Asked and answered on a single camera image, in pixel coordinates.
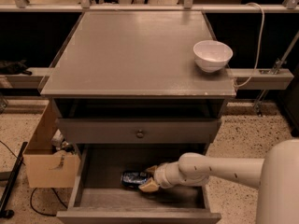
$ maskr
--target white bowl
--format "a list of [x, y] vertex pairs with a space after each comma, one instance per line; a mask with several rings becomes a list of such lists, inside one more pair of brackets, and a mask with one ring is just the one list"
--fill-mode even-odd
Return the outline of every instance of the white bowl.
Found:
[[214, 40], [196, 43], [193, 51], [196, 64], [208, 73], [222, 69], [233, 56], [233, 51], [230, 47]]

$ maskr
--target white cable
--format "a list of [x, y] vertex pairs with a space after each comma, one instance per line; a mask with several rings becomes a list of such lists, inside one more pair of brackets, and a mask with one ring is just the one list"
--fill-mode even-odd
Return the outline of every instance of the white cable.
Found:
[[247, 5], [257, 7], [258, 9], [261, 10], [261, 12], [262, 12], [262, 22], [261, 22], [259, 41], [258, 41], [258, 49], [257, 49], [257, 53], [256, 53], [256, 58], [255, 58], [255, 64], [254, 64], [253, 71], [252, 71], [250, 77], [246, 81], [244, 81], [242, 84], [239, 84], [239, 85], [233, 84], [235, 88], [240, 88], [242, 86], [245, 86], [247, 83], [249, 83], [249, 81], [252, 79], [252, 75], [253, 75], [254, 71], [256, 70], [256, 68], [258, 66], [258, 62], [259, 62], [259, 58], [260, 58], [261, 41], [262, 41], [263, 24], [264, 24], [264, 11], [263, 11], [263, 8], [260, 5], [256, 4], [256, 3], [248, 3]]

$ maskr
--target cardboard box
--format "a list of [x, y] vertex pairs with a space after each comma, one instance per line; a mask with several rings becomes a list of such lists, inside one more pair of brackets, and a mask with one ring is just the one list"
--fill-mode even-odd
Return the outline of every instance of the cardboard box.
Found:
[[78, 155], [55, 156], [51, 138], [57, 131], [56, 114], [49, 103], [23, 152], [30, 188], [73, 188]]

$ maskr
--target speckled floor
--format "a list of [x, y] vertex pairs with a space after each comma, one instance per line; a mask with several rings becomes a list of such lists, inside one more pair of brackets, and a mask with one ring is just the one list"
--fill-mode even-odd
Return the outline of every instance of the speckled floor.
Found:
[[[9, 105], [0, 115], [0, 140], [6, 143], [18, 155], [23, 141], [33, 134], [47, 101], [44, 100], [8, 100]], [[222, 125], [207, 155], [211, 157], [263, 158], [266, 152], [280, 141], [291, 139], [291, 127], [280, 114], [274, 103], [263, 104], [263, 117], [253, 111], [252, 103], [230, 103], [222, 117]], [[0, 146], [0, 171], [9, 171], [15, 158]], [[13, 209], [12, 219], [0, 219], [5, 224], [62, 223], [56, 217], [43, 217], [30, 207], [32, 189], [23, 165], [16, 185], [7, 205]], [[0, 194], [4, 182], [0, 182]], [[257, 190], [240, 186], [225, 180], [211, 177], [206, 186], [212, 212], [219, 212], [222, 220], [219, 224], [255, 223]], [[57, 189], [67, 203], [71, 189]], [[51, 189], [38, 189], [33, 199], [34, 206], [46, 213], [64, 210]]]

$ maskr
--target drawer knob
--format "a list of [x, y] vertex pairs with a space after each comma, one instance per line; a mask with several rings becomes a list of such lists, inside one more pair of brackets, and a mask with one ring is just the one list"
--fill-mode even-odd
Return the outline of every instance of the drawer knob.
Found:
[[144, 137], [143, 130], [138, 130], [137, 134], [136, 134], [136, 137], [137, 138], [143, 138]]

